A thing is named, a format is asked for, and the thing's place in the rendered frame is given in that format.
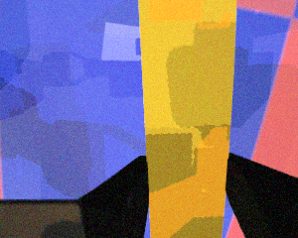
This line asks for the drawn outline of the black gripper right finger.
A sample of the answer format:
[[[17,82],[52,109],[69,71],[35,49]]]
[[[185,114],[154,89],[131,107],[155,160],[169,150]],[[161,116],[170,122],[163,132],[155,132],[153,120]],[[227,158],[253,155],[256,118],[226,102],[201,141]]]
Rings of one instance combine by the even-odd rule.
[[[298,178],[228,153],[225,192],[244,238],[298,238]]]

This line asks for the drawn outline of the yellow bar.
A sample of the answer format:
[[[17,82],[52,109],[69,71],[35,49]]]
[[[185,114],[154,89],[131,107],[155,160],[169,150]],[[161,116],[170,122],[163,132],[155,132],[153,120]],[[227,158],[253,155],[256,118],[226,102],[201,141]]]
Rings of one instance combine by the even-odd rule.
[[[223,238],[237,0],[138,0],[151,238]]]

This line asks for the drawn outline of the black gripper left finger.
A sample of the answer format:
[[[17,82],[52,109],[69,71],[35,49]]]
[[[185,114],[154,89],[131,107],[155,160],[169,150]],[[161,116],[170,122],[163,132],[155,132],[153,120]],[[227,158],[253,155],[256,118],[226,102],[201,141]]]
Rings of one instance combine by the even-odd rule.
[[[0,238],[144,238],[148,207],[139,156],[79,199],[0,199]]]

